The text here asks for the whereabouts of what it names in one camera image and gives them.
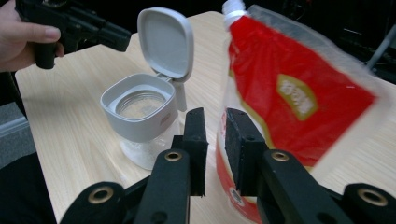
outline white plastic lid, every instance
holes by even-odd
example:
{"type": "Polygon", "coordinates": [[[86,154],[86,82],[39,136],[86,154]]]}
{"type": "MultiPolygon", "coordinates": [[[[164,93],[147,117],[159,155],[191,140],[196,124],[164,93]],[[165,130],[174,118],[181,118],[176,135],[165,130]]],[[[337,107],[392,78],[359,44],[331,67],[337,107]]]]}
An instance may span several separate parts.
{"type": "Polygon", "coordinates": [[[193,33],[182,14],[165,7],[144,9],[137,18],[143,55],[151,68],[176,82],[189,79],[193,61],[193,33]]]}

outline light wood tabletop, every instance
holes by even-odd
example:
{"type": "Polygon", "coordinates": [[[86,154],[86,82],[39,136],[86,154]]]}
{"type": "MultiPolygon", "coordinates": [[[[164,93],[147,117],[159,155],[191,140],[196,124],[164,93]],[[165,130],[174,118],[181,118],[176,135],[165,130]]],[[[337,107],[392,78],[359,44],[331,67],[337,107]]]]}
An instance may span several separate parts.
{"type": "MultiPolygon", "coordinates": [[[[185,83],[188,111],[203,107],[209,143],[206,197],[191,198],[191,223],[251,223],[229,202],[216,172],[216,132],[221,114],[221,80],[226,76],[223,16],[206,12],[189,18],[195,41],[191,78],[185,83]]],[[[55,60],[51,70],[35,65],[17,73],[21,97],[35,140],[55,216],[88,186],[118,182],[125,188],[150,174],[124,156],[120,139],[100,105],[101,95],[124,77],[154,74],[145,61],[138,35],[126,52],[95,46],[55,60]]],[[[396,87],[380,80],[395,103],[396,87]]],[[[396,109],[348,160],[334,162],[321,176],[325,187],[342,192],[348,183],[373,184],[396,196],[396,109]]],[[[181,125],[185,113],[179,113],[181,125]]]]}

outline snack bag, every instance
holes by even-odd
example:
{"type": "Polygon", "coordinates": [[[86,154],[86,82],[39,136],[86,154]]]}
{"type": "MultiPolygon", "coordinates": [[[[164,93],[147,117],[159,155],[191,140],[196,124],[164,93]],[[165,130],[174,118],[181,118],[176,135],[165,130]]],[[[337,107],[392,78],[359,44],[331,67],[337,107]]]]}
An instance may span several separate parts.
{"type": "Polygon", "coordinates": [[[321,162],[319,169],[327,171],[369,134],[389,102],[370,71],[324,36],[258,6],[241,12],[225,15],[237,17],[227,21],[229,74],[217,170],[233,205],[261,223],[255,198],[240,197],[234,188],[224,149],[227,107],[247,112],[269,148],[287,150],[308,170],[321,162]]]}

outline gray floor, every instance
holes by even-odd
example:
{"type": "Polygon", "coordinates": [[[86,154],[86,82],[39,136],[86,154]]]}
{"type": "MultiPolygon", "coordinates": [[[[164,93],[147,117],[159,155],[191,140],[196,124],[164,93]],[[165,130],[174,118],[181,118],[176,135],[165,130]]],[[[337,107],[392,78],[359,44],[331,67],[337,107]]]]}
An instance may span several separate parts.
{"type": "Polygon", "coordinates": [[[35,152],[28,121],[14,104],[0,106],[0,169],[35,152]]]}

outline human hand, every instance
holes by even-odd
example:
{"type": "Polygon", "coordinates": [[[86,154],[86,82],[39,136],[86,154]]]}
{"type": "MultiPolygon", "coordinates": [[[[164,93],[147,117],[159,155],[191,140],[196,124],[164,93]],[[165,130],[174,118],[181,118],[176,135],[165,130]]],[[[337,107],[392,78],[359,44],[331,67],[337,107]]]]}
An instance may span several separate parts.
{"type": "MultiPolygon", "coordinates": [[[[0,7],[0,72],[17,71],[35,63],[34,43],[54,43],[61,37],[58,28],[21,21],[15,0],[0,7]]],[[[55,55],[64,56],[57,43],[55,55]]]]}

